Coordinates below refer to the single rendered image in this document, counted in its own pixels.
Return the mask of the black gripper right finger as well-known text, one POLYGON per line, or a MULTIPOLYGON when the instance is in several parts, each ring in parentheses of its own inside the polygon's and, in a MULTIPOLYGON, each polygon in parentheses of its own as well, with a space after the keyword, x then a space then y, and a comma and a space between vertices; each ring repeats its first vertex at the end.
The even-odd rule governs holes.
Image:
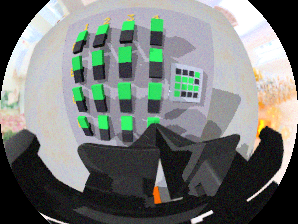
POLYGON ((164 169, 166 185, 168 185, 170 198, 182 197, 182 190, 192 181, 198 168, 206 159, 223 155, 227 151, 237 148, 238 133, 230 136, 218 137, 216 140, 190 141, 169 128, 156 124, 157 147, 161 149, 161 167, 164 169))

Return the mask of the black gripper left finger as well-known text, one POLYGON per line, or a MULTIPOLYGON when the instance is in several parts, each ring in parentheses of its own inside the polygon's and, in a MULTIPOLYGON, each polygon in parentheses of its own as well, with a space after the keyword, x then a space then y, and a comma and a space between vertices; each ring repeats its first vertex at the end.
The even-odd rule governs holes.
POLYGON ((84 143, 77 153, 88 172, 122 177, 146 177, 148 194, 154 193, 161 149, 157 147, 157 127, 150 124, 129 147, 84 143))

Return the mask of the grey switch panel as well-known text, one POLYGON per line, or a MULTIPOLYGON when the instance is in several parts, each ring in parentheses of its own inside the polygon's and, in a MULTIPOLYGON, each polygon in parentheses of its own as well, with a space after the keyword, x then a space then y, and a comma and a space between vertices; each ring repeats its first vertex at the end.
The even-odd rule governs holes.
POLYGON ((214 81, 209 23, 165 8, 116 8, 67 32, 61 80, 77 145, 129 147, 150 124, 200 143, 214 81))

